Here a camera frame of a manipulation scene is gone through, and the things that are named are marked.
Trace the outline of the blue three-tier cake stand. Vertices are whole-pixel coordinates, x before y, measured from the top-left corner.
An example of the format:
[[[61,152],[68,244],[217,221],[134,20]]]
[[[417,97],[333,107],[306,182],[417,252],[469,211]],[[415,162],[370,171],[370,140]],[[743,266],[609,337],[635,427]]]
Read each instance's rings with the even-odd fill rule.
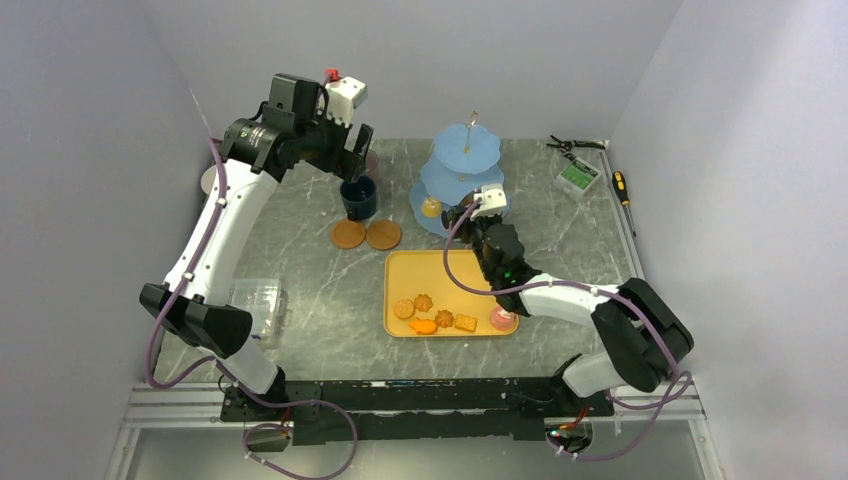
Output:
[[[500,138],[481,125],[478,117],[474,111],[465,122],[453,124],[436,135],[419,181],[409,193],[416,221],[442,238],[448,236],[448,231],[442,226],[441,217],[426,218],[420,212],[425,198],[439,200],[445,211],[461,205],[466,196],[472,196],[483,185],[504,184],[505,175],[498,166]]]

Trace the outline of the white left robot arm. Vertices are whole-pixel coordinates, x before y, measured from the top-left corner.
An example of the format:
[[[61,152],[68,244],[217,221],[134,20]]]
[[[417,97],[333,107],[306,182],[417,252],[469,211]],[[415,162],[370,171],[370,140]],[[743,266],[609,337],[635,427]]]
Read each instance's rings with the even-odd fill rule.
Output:
[[[211,144],[216,175],[192,235],[165,279],[140,292],[154,328],[216,362],[264,420],[286,409],[285,373],[253,337],[250,313],[228,303],[235,267],[264,205],[299,162],[347,182],[361,176],[373,128],[361,125],[353,148],[346,143],[366,98],[364,82],[334,71],[322,81],[274,75],[258,112]]]

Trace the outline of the square cracker biscuit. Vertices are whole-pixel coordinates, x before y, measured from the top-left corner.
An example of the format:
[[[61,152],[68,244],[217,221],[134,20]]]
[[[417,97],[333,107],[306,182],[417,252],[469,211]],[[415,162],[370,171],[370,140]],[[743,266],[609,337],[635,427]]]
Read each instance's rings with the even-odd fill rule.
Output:
[[[453,327],[457,330],[475,333],[478,325],[478,319],[465,314],[457,314],[453,321]]]

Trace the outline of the round orange cookie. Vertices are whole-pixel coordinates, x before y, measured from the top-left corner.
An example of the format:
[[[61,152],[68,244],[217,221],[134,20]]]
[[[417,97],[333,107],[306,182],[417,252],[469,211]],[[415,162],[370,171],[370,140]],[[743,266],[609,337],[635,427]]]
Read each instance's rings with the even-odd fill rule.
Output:
[[[412,300],[401,299],[393,305],[392,311],[398,319],[406,320],[416,313],[416,307]]]

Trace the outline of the dark orange swirl cookie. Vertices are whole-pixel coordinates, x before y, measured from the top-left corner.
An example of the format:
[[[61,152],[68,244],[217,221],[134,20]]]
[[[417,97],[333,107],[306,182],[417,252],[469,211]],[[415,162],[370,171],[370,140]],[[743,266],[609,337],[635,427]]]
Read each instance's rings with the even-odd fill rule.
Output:
[[[455,317],[449,310],[439,310],[434,318],[439,328],[450,328],[453,326]]]

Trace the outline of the pink cupcake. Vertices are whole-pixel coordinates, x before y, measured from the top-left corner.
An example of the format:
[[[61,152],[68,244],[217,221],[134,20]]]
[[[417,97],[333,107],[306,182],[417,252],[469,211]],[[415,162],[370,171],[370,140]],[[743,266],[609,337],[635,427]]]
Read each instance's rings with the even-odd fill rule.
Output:
[[[498,307],[491,311],[490,325],[498,331],[512,331],[519,322],[519,316]]]

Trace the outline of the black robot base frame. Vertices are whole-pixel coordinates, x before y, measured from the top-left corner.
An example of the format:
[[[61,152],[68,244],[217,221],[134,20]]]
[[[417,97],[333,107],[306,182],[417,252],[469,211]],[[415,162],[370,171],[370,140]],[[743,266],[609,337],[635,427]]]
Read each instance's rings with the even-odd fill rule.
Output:
[[[264,403],[235,386],[225,391],[220,418],[248,424],[293,424],[296,446],[328,442],[509,437],[536,441],[557,420],[608,418],[603,393],[572,394],[549,377],[289,381]]]

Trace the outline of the yellow cupcake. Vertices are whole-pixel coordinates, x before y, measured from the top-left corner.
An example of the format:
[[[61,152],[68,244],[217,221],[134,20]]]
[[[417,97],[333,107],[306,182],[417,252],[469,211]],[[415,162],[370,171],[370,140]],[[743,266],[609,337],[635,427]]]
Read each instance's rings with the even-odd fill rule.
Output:
[[[426,218],[440,218],[442,211],[442,203],[434,197],[425,198],[420,205],[420,212]]]

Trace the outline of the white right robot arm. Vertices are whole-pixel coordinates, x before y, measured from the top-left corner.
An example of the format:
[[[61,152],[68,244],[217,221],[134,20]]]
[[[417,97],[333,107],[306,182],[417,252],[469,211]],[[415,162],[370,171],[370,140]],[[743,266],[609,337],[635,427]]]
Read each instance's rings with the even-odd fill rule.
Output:
[[[602,347],[578,354],[553,376],[551,401],[574,415],[590,396],[632,387],[644,393],[685,373],[680,362],[693,349],[691,333],[643,279],[591,285],[559,279],[529,265],[516,229],[498,214],[484,216],[478,203],[444,212],[450,238],[471,246],[489,287],[485,293],[506,312],[552,317],[591,328]]]

